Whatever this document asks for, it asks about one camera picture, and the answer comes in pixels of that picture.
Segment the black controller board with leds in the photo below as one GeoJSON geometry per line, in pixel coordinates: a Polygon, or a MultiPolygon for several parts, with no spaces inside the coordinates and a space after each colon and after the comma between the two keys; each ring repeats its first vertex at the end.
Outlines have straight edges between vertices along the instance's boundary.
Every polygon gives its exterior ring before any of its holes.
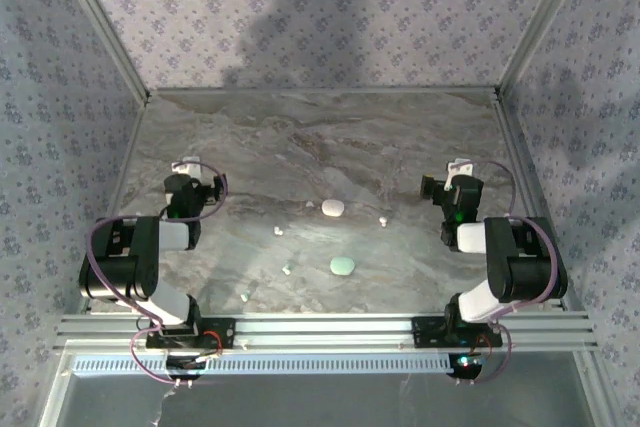
{"type": "Polygon", "coordinates": [[[457,383],[474,383],[482,372],[484,361],[484,357],[479,353],[450,354],[451,370],[447,376],[457,383]]]}

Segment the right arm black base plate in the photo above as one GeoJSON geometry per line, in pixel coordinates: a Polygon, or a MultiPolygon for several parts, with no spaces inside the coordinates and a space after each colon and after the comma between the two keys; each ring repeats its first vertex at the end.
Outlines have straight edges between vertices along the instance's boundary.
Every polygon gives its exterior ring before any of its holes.
{"type": "Polygon", "coordinates": [[[416,348],[501,347],[503,340],[486,324],[447,320],[444,316],[411,319],[411,334],[416,348]]]}

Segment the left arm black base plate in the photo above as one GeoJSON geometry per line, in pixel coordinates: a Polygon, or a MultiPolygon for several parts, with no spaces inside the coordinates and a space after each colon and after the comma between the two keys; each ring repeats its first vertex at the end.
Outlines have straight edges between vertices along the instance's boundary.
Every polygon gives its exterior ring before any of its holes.
{"type": "Polygon", "coordinates": [[[147,336],[150,349],[218,350],[234,345],[236,321],[233,318],[205,317],[199,324],[164,327],[147,336]]]}

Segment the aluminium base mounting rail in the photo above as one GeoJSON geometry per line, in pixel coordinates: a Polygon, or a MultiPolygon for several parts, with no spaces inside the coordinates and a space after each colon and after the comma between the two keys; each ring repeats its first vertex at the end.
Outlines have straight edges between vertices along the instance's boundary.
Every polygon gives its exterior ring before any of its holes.
{"type": "MultiPolygon", "coordinates": [[[[500,320],[516,352],[596,351],[584,312],[520,311],[500,320]]],[[[54,348],[126,352],[143,323],[133,315],[68,315],[54,348]]],[[[226,353],[399,353],[414,348],[409,314],[239,314],[226,353]]]]}

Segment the aluminium corner post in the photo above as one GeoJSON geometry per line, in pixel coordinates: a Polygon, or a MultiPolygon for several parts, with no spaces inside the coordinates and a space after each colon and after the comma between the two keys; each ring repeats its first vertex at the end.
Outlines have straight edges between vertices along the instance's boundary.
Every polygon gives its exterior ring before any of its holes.
{"type": "Polygon", "coordinates": [[[564,2],[540,0],[538,3],[497,85],[499,100],[504,101],[511,95],[564,2]]]}
{"type": "Polygon", "coordinates": [[[149,91],[138,74],[100,0],[78,0],[78,2],[98,34],[106,52],[115,63],[127,87],[138,103],[145,105],[149,97],[149,91]]]}

